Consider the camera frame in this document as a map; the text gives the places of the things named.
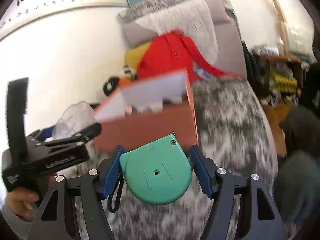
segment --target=yellow cloth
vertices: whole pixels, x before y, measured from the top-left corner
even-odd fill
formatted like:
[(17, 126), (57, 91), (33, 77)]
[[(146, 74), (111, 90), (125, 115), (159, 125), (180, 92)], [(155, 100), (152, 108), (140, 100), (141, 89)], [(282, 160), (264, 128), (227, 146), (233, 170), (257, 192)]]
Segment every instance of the yellow cloth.
[(147, 52), (151, 45), (151, 42), (147, 42), (145, 44), (140, 45), (134, 49), (129, 49), (126, 51), (124, 55), (125, 63), (128, 67), (131, 67), (135, 70), (138, 68), (138, 64), (144, 54)]

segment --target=box on shelf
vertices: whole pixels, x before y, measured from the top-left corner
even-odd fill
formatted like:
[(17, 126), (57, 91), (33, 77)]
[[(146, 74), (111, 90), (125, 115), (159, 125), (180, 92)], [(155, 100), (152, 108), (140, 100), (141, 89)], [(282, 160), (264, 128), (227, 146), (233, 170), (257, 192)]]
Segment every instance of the box on shelf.
[[(128, 107), (148, 106), (184, 94), (188, 100), (164, 105), (162, 111), (125, 115)], [(117, 145), (133, 150), (172, 131), (183, 149), (198, 144), (192, 91), (185, 70), (118, 88), (95, 110), (95, 118), (102, 125), (102, 133), (94, 139), (101, 151), (113, 151)]]

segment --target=wall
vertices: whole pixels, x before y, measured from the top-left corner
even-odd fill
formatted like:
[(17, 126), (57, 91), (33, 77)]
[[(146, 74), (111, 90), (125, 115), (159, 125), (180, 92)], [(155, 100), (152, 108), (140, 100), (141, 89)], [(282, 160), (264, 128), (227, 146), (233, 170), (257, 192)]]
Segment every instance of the wall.
[[(288, 22), (311, 28), (298, 0), (279, 0)], [(248, 48), (274, 43), (276, 11), (271, 0), (231, 0)], [(54, 124), (69, 105), (101, 101), (102, 86), (124, 63), (128, 48), (116, 21), (123, 8), (84, 8), (45, 17), (15, 31), (0, 42), (0, 152), (7, 148), (6, 84), (30, 78), (25, 130)], [(5, 195), (0, 186), (0, 203)]]

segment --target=green tape measure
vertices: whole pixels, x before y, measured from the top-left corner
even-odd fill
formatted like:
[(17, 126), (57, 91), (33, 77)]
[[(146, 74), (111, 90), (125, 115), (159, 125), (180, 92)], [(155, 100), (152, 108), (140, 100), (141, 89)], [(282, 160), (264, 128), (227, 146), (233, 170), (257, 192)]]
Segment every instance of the green tape measure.
[(190, 162), (173, 135), (122, 154), (120, 166), (130, 191), (152, 205), (177, 200), (191, 181)]

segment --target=gray fluffy blanket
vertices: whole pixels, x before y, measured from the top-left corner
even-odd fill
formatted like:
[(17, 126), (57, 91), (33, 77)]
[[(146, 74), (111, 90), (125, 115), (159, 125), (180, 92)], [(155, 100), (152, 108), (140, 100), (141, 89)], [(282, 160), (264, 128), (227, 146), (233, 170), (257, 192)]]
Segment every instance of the gray fluffy blanket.
[[(247, 80), (197, 81), (192, 87), (199, 144), (204, 155), (233, 174), (259, 174), (271, 192), (275, 176), (274, 156), (270, 154), (265, 125)], [(77, 165), (74, 176), (96, 168), (108, 157), (108, 154), (98, 152), (95, 155), (97, 158)], [(152, 206), (141, 202), (126, 183), (118, 212), (109, 212), (107, 201), (102, 204), (116, 239), (196, 240), (204, 229), (213, 200), (202, 193), (193, 174), (186, 193), (168, 205)], [(227, 239), (233, 239), (235, 235), (239, 204), (236, 196)], [(76, 197), (76, 208), (82, 240), (88, 239), (80, 197)]]

